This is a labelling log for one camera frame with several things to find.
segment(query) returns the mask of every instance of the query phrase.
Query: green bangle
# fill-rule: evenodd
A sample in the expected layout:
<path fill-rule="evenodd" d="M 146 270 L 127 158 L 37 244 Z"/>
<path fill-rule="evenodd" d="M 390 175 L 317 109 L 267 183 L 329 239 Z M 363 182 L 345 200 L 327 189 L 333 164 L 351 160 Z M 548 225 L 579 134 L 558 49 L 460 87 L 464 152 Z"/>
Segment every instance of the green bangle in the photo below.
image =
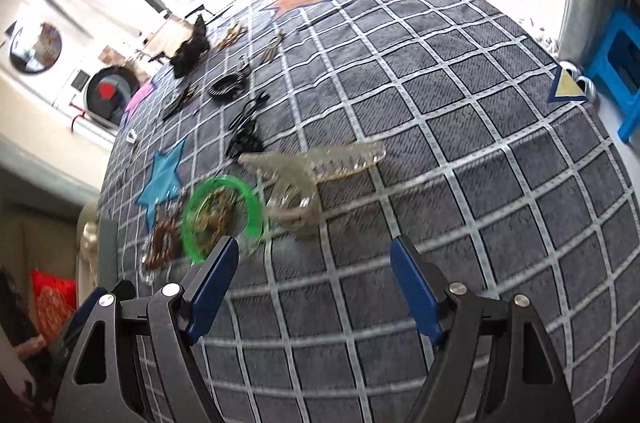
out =
<path fill-rule="evenodd" d="M 204 181 L 204 183 L 200 184 L 194 190 L 193 196 L 191 196 L 191 199 L 184 209 L 184 215 L 182 216 L 182 245 L 189 257 L 191 257 L 191 260 L 196 264 L 205 261 L 202 257 L 198 241 L 196 240 L 195 222 L 198 212 L 205 200 L 207 200 L 213 192 L 224 186 L 238 190 L 244 200 L 247 219 L 242 235 L 247 239 L 258 239 L 258 237 L 262 235 L 262 206 L 247 184 L 238 178 L 227 175 Z"/>

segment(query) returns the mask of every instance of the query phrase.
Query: blue stool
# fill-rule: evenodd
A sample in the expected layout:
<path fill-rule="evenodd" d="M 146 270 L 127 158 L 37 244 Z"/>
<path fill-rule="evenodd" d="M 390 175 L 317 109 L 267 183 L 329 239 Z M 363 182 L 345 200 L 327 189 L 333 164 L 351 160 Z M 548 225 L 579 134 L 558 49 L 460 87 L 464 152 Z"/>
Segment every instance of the blue stool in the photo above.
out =
<path fill-rule="evenodd" d="M 631 71 L 631 77 L 637 78 L 640 77 L 640 74 L 636 74 L 638 63 L 632 60 L 629 50 L 621 49 L 620 42 L 616 41 L 619 32 L 624 32 L 635 47 L 640 49 L 640 26 L 625 11 L 617 10 L 611 16 L 598 52 L 584 75 L 590 80 L 595 80 L 599 76 L 611 91 L 613 98 L 625 115 L 625 119 L 618 129 L 618 136 L 624 143 L 628 143 L 629 136 L 640 122 L 640 90 L 631 91 L 628 83 L 625 83 L 628 78 L 624 79 L 614 69 L 611 61 L 616 66 L 622 65 Z"/>

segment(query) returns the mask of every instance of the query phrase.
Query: pillow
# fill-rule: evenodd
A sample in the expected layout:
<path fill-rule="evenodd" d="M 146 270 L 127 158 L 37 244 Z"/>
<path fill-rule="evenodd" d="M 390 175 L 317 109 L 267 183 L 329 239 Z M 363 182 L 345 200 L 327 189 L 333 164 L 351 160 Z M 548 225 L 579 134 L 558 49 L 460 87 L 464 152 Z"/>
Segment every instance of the pillow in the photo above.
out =
<path fill-rule="evenodd" d="M 76 281 L 31 271 L 31 284 L 40 332 L 51 343 L 76 311 Z"/>

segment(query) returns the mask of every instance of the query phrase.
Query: gray plaid bedspread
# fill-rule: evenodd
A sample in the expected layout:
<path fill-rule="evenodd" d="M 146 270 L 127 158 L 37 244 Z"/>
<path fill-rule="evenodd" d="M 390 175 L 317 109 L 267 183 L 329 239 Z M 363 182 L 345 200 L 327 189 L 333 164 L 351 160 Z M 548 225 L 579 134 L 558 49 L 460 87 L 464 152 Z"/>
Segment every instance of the gray plaid bedspread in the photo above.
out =
<path fill-rule="evenodd" d="M 532 298 L 587 421 L 640 341 L 638 203 L 594 110 L 546 103 L 555 62 L 484 0 L 329 0 L 273 21 L 264 8 L 274 1 L 210 25 L 212 45 L 234 19 L 248 34 L 210 52 L 194 72 L 196 104 L 167 122 L 157 117 L 175 80 L 168 66 L 156 75 L 157 90 L 118 135 L 100 196 L 102 215 L 119 221 L 120 276 L 148 295 L 189 266 L 175 261 L 153 288 L 138 279 L 147 233 L 136 198 L 155 151 L 186 136 L 185 186 L 235 174 L 264 200 L 268 190 L 223 156 L 226 127 L 260 89 L 271 95 L 257 116 L 268 151 L 385 141 L 378 167 L 320 186 L 315 235 L 295 240 L 271 225 L 277 236 L 239 266 L 194 348 L 222 414 L 401 422 L 433 361 L 389 268 L 390 241 L 404 233 L 447 278 Z M 279 56 L 258 67 L 276 31 L 286 34 Z M 249 93 L 218 107 L 203 89 L 241 53 L 253 60 Z M 131 164 L 129 128 L 142 136 Z M 152 409 L 170 421 L 148 339 L 142 349 Z M 473 417 L 487 353 L 481 340 L 462 421 Z"/>

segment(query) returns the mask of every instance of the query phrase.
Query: window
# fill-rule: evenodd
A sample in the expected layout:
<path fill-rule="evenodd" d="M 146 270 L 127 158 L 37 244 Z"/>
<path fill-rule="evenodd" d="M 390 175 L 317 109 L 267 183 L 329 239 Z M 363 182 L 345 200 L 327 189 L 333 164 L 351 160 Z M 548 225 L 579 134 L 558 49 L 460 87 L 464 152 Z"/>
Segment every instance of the window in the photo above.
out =
<path fill-rule="evenodd" d="M 109 2 L 121 16 L 128 17 L 131 24 L 141 28 L 143 35 L 155 33 L 164 23 L 164 17 L 145 0 L 109 0 Z"/>

